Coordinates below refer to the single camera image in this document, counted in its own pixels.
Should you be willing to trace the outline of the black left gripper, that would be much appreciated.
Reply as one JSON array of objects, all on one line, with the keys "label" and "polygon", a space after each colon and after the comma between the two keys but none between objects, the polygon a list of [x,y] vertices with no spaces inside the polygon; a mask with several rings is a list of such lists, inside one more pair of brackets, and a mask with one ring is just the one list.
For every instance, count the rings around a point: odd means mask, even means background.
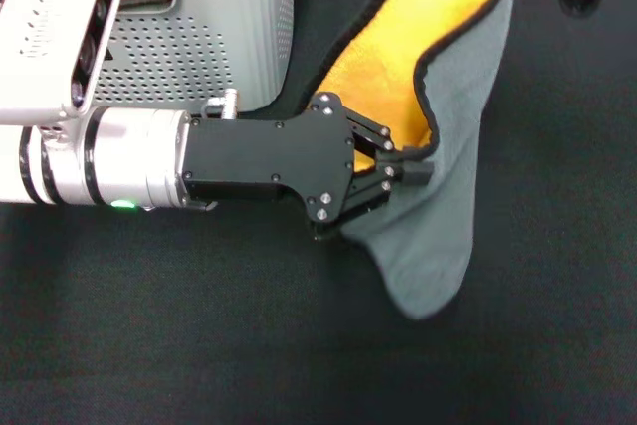
[{"label": "black left gripper", "polygon": [[433,176],[431,163],[416,161],[358,171],[359,156],[398,160],[390,128],[345,107],[337,94],[320,92],[289,119],[195,120],[182,178],[188,198],[201,204],[293,200],[323,238],[384,205],[396,184],[426,186]]}]

